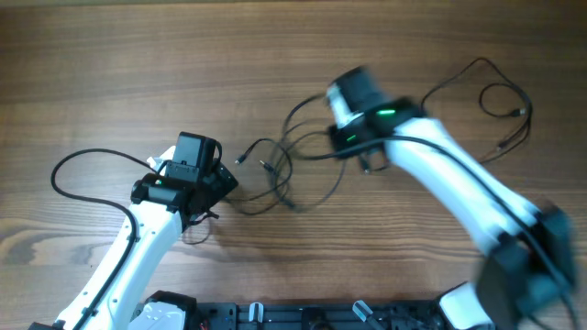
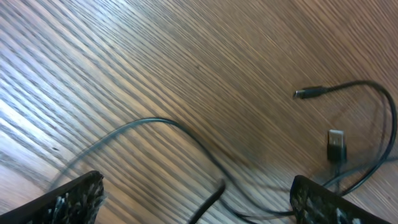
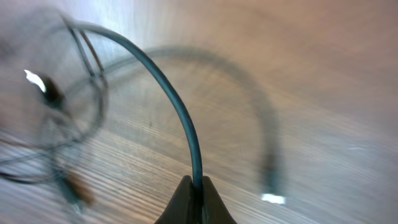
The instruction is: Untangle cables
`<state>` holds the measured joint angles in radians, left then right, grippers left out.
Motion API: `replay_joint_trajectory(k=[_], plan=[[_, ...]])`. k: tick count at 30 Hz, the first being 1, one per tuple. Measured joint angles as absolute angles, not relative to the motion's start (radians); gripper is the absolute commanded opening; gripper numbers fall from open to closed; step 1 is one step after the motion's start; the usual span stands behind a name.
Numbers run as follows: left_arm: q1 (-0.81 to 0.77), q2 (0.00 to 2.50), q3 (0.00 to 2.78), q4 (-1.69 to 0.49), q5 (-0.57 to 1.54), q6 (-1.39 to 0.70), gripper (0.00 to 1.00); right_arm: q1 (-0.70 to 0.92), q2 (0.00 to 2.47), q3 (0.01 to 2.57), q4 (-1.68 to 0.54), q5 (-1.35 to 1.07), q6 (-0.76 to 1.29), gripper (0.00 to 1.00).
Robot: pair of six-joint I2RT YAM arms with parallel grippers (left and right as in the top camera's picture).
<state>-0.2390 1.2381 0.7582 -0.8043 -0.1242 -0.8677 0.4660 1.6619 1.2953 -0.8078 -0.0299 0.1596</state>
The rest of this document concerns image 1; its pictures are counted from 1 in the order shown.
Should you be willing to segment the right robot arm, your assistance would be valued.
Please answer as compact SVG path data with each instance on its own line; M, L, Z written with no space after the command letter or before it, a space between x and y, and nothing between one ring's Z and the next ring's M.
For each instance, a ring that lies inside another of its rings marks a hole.
M326 98L336 158L383 152L444 204L484 255L476 280L437 301L449 328L516 329L555 301L577 316L570 221L558 207L538 208L501 184L439 120L383 92L364 67L335 79Z

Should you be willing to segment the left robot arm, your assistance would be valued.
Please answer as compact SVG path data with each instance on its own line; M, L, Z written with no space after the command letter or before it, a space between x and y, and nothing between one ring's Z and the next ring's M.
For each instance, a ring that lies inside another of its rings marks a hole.
M126 218L111 248L54 329L204 329L207 321L189 296L158 291L136 309L162 257L190 227L214 217L212 207L238 182L221 162L219 142L182 132L116 209Z

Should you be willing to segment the black usb cable long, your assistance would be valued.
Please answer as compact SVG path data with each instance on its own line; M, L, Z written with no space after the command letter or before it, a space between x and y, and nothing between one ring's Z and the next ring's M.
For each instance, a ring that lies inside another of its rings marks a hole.
M481 88L477 98L477 105L479 106L480 110L487 116L494 119L520 119L520 124L516 128L502 137L496 143L493 149L478 159L482 165L486 165L503 158L527 142L531 134L532 121L534 116L534 105L528 93L517 83L509 79L492 60L489 60L485 57L478 57L472 60L459 72L439 82L427 93L425 93L419 101L419 108L421 112L424 112L426 110L426 101L431 96L433 96L436 92L456 83L459 79L463 78L466 73L470 71L476 64L479 63L484 63L487 65L499 77L498 81L488 83L483 88ZM492 110L485 104L485 96L494 89L505 89L509 92L512 92L520 100L521 105L516 108L512 108L511 110Z

